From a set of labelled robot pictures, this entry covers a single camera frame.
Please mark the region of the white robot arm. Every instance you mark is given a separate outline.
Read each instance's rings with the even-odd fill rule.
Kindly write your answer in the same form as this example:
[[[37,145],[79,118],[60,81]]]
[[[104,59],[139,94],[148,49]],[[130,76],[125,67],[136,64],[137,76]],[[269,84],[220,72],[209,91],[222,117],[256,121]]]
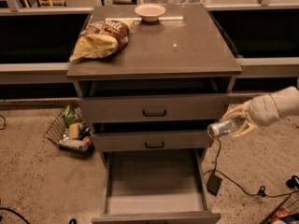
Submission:
[[[256,96],[242,105],[230,108],[222,120],[241,119],[240,128],[230,133],[241,137],[256,128],[270,126],[290,116],[299,115],[299,90],[290,86],[281,91]]]

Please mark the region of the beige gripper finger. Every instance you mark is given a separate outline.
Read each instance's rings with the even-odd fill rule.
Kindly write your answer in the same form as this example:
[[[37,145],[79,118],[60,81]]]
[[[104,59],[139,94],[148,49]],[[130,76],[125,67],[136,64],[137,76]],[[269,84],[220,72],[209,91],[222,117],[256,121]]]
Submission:
[[[223,116],[223,120],[240,119],[247,117],[247,107],[245,105],[237,105],[229,109]]]
[[[256,125],[245,120],[240,128],[238,130],[236,130],[235,132],[232,132],[231,133],[231,136],[232,137],[241,137],[241,136],[244,136],[248,133],[250,133],[251,131],[253,131],[254,129],[256,128]]]

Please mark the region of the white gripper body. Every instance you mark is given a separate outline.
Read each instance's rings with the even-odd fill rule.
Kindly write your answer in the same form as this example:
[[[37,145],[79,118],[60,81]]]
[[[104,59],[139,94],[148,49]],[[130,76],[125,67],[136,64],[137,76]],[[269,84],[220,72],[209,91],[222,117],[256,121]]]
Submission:
[[[269,126],[281,119],[281,98],[276,94],[257,96],[245,102],[249,120],[257,126]]]

